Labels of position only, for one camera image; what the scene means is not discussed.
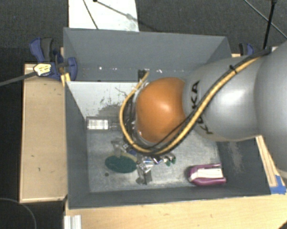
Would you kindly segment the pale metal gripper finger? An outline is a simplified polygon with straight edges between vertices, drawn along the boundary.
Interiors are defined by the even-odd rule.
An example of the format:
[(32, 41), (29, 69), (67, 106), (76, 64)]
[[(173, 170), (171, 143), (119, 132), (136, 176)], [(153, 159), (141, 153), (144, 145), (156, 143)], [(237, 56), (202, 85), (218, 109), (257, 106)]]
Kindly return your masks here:
[(127, 146), (123, 140), (113, 140), (111, 141), (111, 144), (114, 149), (114, 155), (116, 157), (121, 157), (122, 154), (127, 153)]
[(147, 185), (152, 181), (151, 169), (153, 164), (151, 162), (137, 163), (138, 178), (136, 183), (140, 185)]

